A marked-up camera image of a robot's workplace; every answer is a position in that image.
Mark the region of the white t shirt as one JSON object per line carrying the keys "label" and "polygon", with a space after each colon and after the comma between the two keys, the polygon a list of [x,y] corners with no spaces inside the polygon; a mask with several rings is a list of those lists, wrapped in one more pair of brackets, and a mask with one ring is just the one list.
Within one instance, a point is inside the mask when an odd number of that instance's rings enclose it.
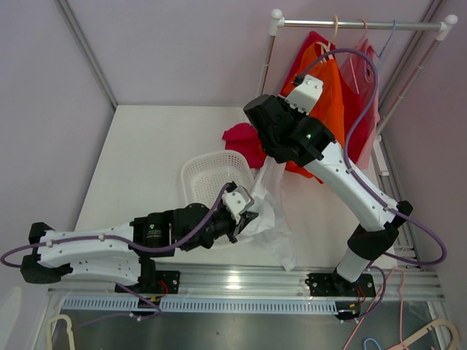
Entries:
{"label": "white t shirt", "polygon": [[253,238],[280,266],[291,271],[297,266],[297,258],[284,209],[285,194],[281,187],[284,173],[284,163],[266,157],[250,191],[254,200],[250,211],[258,217],[247,224],[242,235]]}

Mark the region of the orange t shirt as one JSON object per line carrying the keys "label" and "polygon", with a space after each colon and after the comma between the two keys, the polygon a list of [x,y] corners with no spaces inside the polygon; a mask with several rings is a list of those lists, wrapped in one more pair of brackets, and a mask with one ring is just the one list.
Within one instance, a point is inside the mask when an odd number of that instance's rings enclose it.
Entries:
{"label": "orange t shirt", "polygon": [[[286,80],[280,94],[288,96],[294,88],[293,80],[307,66],[313,63],[324,53],[324,44],[317,41],[305,47],[296,58],[289,77]],[[340,145],[344,144],[344,102],[341,91],[339,68],[335,59],[325,58],[317,63],[309,72],[309,75],[323,82],[323,93],[311,111],[310,116],[316,117],[333,133]]]}

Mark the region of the beige hanger of orange shirt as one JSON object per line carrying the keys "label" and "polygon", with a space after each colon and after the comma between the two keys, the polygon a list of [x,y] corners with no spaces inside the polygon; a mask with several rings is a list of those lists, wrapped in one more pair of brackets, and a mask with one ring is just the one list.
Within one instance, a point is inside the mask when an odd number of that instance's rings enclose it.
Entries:
{"label": "beige hanger of orange shirt", "polygon": [[[337,37],[337,34],[338,34],[338,30],[339,30],[339,17],[337,15],[333,16],[333,25],[334,25],[334,32],[333,32],[332,39],[328,40],[326,43],[320,42],[320,41],[315,42],[315,44],[320,49],[320,51],[319,51],[320,56],[322,56],[325,53],[332,50],[333,42],[335,41],[335,39]],[[326,57],[324,57],[323,59],[321,59],[320,62],[321,63],[327,63],[327,62],[332,61],[334,59],[335,59],[334,55],[330,54],[330,55],[327,55]]]}

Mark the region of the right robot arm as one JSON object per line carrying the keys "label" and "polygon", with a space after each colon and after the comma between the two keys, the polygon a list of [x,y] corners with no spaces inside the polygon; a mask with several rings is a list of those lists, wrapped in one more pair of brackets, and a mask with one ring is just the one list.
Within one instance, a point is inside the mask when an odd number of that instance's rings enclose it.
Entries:
{"label": "right robot arm", "polygon": [[395,201],[344,161],[344,150],[317,118],[262,95],[243,111],[257,131],[263,151],[278,163],[294,162],[324,182],[357,217],[359,225],[347,242],[332,286],[340,295],[358,287],[358,278],[398,237],[398,229],[412,213],[408,201]]}

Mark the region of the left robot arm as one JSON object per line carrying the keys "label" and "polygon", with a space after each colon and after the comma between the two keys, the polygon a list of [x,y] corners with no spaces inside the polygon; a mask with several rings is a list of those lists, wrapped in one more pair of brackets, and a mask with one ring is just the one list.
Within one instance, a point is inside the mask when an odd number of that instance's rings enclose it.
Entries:
{"label": "left robot arm", "polygon": [[151,213],[103,230],[58,232],[43,222],[31,226],[33,244],[23,257],[20,273],[30,284],[54,284],[63,279],[109,281],[115,291],[175,293],[176,271],[158,271],[154,259],[173,257],[177,242],[209,213],[201,203]]}

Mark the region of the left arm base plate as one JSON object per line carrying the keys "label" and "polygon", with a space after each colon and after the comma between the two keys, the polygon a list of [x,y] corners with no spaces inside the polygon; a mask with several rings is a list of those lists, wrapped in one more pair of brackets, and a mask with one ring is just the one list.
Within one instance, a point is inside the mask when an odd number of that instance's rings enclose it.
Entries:
{"label": "left arm base plate", "polygon": [[180,276],[179,271],[155,270],[143,273],[135,284],[123,287],[116,284],[114,291],[135,297],[137,314],[155,314],[159,312],[161,302],[166,296],[178,294]]}

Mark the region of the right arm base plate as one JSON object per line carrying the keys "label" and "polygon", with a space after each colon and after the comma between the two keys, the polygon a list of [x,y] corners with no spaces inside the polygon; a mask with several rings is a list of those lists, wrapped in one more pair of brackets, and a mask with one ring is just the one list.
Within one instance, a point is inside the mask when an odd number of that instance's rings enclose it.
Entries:
{"label": "right arm base plate", "polygon": [[344,298],[336,301],[336,315],[339,321],[357,319],[362,305],[376,296],[374,279],[371,274],[363,273],[354,282],[348,282],[337,272],[309,273],[304,280],[311,297]]}

